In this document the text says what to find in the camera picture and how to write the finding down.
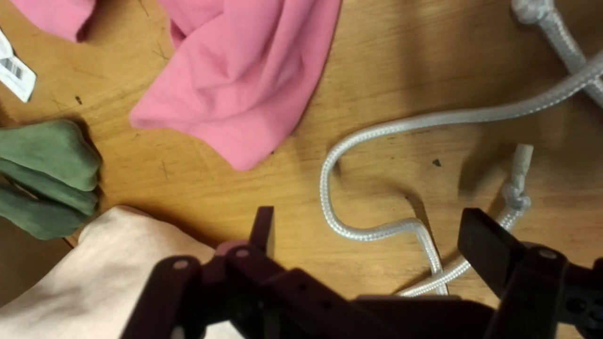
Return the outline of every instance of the label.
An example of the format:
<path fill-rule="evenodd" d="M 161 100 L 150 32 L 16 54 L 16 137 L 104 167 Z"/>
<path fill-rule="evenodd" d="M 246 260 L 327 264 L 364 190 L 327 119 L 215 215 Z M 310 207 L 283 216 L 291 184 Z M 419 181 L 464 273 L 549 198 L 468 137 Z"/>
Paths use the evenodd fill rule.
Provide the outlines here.
<path fill-rule="evenodd" d="M 36 73 L 18 56 L 0 58 L 0 83 L 21 102 L 29 102 L 36 87 Z"/>
<path fill-rule="evenodd" d="M 10 58 L 10 56 L 14 56 L 14 47 L 0 30 L 0 58 Z"/>

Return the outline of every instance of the white fabric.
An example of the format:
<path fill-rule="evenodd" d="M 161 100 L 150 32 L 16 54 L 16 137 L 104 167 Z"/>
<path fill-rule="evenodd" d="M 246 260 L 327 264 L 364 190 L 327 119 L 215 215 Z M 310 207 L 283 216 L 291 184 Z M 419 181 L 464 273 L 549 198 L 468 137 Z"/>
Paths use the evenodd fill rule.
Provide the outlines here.
<path fill-rule="evenodd" d="M 0 309 L 0 337 L 116 339 L 157 262 L 214 248 L 168 222 L 114 207 L 85 228 L 80 245 L 35 288 Z"/>

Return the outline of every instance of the white cable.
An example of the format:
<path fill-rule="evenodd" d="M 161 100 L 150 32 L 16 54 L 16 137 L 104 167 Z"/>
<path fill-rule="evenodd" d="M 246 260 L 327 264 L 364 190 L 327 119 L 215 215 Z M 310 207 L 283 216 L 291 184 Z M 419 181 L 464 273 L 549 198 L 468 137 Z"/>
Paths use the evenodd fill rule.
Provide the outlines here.
<path fill-rule="evenodd" d="M 551 90 L 547 90 L 536 98 L 530 98 L 530 100 L 525 100 L 519 103 L 489 107 L 489 109 L 460 109 L 460 111 L 430 113 L 430 115 L 423 115 L 423 117 L 378 124 L 378 126 L 361 130 L 361 132 L 345 137 L 329 152 L 329 156 L 323 164 L 323 169 L 321 169 L 321 183 L 319 183 L 321 209 L 323 209 L 323 215 L 325 215 L 329 226 L 336 233 L 340 233 L 347 239 L 355 239 L 355 241 L 379 241 L 379 239 L 393 237 L 398 233 L 406 233 L 406 232 L 419 233 L 421 230 L 425 230 L 423 235 L 419 235 L 419 239 L 425 243 L 425 248 L 428 248 L 427 254 L 430 258 L 432 267 L 440 265 L 440 256 L 436 252 L 434 241 L 428 235 L 427 228 L 417 220 L 402 220 L 402 222 L 378 226 L 372 230 L 359 230 L 355 226 L 344 224 L 338 218 L 338 215 L 332 207 L 332 201 L 330 201 L 330 173 L 332 173 L 334 166 L 338 164 L 338 160 L 347 151 L 351 151 L 353 147 L 357 147 L 361 143 L 387 137 L 393 134 L 404 134 L 404 132 L 411 132 L 411 130 L 427 130 L 427 128 L 438 128 L 438 126 L 509 120 L 509 119 L 534 115 L 534 113 L 540 113 L 547 107 L 553 107 L 553 105 L 572 98 L 573 94 L 583 90 L 592 81 L 598 81 L 598 77 L 602 77 L 602 75 L 603 75 L 603 53 L 598 53 L 575 75 L 564 79 L 562 83 L 558 83 L 557 87 L 553 87 Z"/>
<path fill-rule="evenodd" d="M 526 175 L 532 164 L 532 145 L 521 145 L 515 152 L 513 171 L 509 183 L 504 186 L 504 200 L 506 207 L 504 213 L 498 216 L 498 224 L 508 232 L 519 222 L 519 218 L 530 209 L 532 200 L 525 194 L 526 188 Z M 442 284 L 447 284 L 466 273 L 472 264 L 459 256 L 455 258 L 443 271 L 406 288 L 400 296 L 421 296 L 427 294 Z"/>
<path fill-rule="evenodd" d="M 540 24 L 553 49 L 560 54 L 566 68 L 575 73 L 587 64 L 579 43 L 572 38 L 555 0 L 513 0 L 511 7 L 523 24 Z M 603 81 L 587 87 L 590 98 L 603 107 Z"/>

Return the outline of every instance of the green cloth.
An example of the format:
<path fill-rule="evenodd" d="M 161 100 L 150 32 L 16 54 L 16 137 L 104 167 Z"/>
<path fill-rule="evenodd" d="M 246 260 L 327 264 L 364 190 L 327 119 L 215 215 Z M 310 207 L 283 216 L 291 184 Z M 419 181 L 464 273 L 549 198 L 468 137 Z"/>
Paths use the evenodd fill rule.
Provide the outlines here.
<path fill-rule="evenodd" d="M 38 239 L 74 233 L 87 216 L 59 203 L 38 201 L 0 186 L 0 215 Z"/>
<path fill-rule="evenodd" d="M 72 120 L 0 130 L 0 158 L 42 171 L 78 190 L 97 188 L 101 158 Z"/>
<path fill-rule="evenodd" d="M 76 190 L 68 184 L 55 181 L 46 173 L 38 173 L 23 166 L 16 166 L 14 162 L 3 160 L 3 158 L 0 158 L 0 173 L 10 177 L 10 181 L 35 192 L 36 196 L 55 200 L 67 207 L 78 209 L 84 215 L 93 215 L 97 211 L 99 198 L 95 192 Z"/>
<path fill-rule="evenodd" d="M 97 211 L 99 167 L 72 120 L 0 130 L 0 216 L 38 239 L 65 237 Z"/>

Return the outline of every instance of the cloth fold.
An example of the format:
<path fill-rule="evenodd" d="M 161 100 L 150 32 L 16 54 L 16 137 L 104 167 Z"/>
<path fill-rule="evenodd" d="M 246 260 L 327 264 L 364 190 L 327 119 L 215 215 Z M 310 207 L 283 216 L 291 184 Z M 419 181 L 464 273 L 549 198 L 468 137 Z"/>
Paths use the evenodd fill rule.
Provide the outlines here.
<path fill-rule="evenodd" d="M 65 237 L 97 211 L 99 167 L 72 120 L 0 130 L 0 216 L 38 239 Z"/>
<path fill-rule="evenodd" d="M 323 75 L 340 0 L 165 0 L 174 58 L 131 122 L 204 139 L 251 169 L 296 128 Z"/>

